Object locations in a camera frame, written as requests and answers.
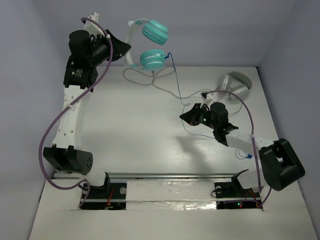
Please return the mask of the teal white cat-ear headphones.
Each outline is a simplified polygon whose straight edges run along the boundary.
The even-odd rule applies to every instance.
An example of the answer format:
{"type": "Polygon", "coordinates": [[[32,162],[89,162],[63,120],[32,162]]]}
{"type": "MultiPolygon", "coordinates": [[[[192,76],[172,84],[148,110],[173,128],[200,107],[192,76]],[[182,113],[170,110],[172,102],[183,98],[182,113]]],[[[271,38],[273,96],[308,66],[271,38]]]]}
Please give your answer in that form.
{"type": "Polygon", "coordinates": [[[139,62],[134,62],[132,54],[128,51],[125,54],[126,64],[138,71],[155,72],[165,65],[166,53],[160,49],[168,40],[168,28],[154,19],[138,18],[128,22],[128,31],[124,38],[126,44],[132,45],[133,38],[137,32],[149,40],[149,48],[144,49],[139,55],[139,62]]]}

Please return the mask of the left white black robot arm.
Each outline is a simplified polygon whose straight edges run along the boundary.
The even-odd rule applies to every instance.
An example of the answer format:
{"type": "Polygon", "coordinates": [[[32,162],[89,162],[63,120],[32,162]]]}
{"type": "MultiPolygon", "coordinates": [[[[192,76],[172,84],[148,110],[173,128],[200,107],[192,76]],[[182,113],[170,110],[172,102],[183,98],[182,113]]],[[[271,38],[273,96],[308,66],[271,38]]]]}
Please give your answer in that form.
{"type": "Polygon", "coordinates": [[[58,130],[51,146],[40,148],[40,157],[56,171],[84,177],[98,196],[106,197],[111,193],[109,176],[95,166],[93,154],[82,149],[82,129],[94,87],[104,77],[98,75],[97,66],[104,61],[117,61],[131,46],[107,29],[96,34],[74,31],[69,35],[68,46],[70,56],[63,80],[64,100],[62,112],[56,118],[58,130]]]}

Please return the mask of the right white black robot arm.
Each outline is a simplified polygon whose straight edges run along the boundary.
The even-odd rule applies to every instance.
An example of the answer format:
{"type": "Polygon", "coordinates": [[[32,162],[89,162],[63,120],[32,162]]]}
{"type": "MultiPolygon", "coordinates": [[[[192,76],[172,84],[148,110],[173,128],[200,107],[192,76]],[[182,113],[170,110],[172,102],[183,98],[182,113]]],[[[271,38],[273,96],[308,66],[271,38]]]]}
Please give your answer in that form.
{"type": "Polygon", "coordinates": [[[220,144],[241,150],[258,161],[255,170],[246,169],[231,183],[231,192],[238,197],[249,189],[270,187],[281,191],[305,176],[306,171],[290,142],[284,138],[268,140],[240,131],[229,122],[228,111],[223,103],[215,102],[210,107],[196,103],[191,110],[180,115],[190,126],[200,124],[213,130],[220,144]]]}

